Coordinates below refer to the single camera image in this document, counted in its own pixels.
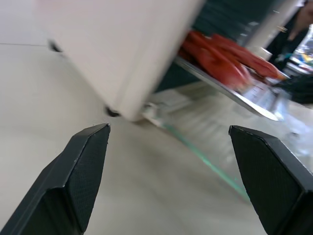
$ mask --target green tape line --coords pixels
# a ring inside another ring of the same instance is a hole
[[[170,131],[178,140],[180,140],[183,144],[185,144],[192,152],[194,152],[203,162],[206,164],[212,171],[218,174],[226,183],[228,183],[233,189],[235,189],[243,198],[250,201],[250,198],[246,191],[238,186],[235,182],[233,182],[230,177],[225,174],[221,169],[214,166],[203,154],[198,150],[192,143],[187,141],[172,125],[165,124],[164,128]]]

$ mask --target black caster wheel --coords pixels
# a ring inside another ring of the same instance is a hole
[[[119,113],[112,111],[108,106],[105,107],[105,111],[107,115],[113,118],[121,116]]]
[[[62,52],[62,50],[53,41],[49,41],[48,46],[51,51]]]

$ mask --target red object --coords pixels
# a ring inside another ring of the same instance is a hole
[[[212,77],[231,89],[241,89],[244,79],[239,70],[218,50],[208,46],[201,48],[190,41],[185,41],[182,48],[192,55],[201,67]]]
[[[240,63],[254,69],[259,75],[277,79],[285,78],[274,65],[252,54],[246,48],[237,45],[234,41],[218,34],[213,34],[212,40],[223,49],[231,52]]]
[[[203,34],[197,31],[190,31],[187,36],[187,40],[208,51],[210,51],[212,48],[216,49],[220,53],[220,55],[224,56],[224,60],[228,60],[237,68],[239,73],[241,73],[240,79],[243,81],[244,84],[251,83],[250,73],[247,68],[240,64],[232,53],[219,47],[218,44],[215,43],[215,41],[206,38]]]

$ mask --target shelf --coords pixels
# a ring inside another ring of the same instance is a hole
[[[180,57],[176,57],[174,62],[250,112],[274,121],[283,121],[285,119],[290,95],[282,89],[274,89],[254,80],[254,85],[240,94]]]

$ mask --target beige floor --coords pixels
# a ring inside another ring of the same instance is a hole
[[[110,122],[87,235],[264,235],[251,205],[179,141],[109,118],[65,58],[44,47],[31,0],[0,1],[0,228],[69,138]]]

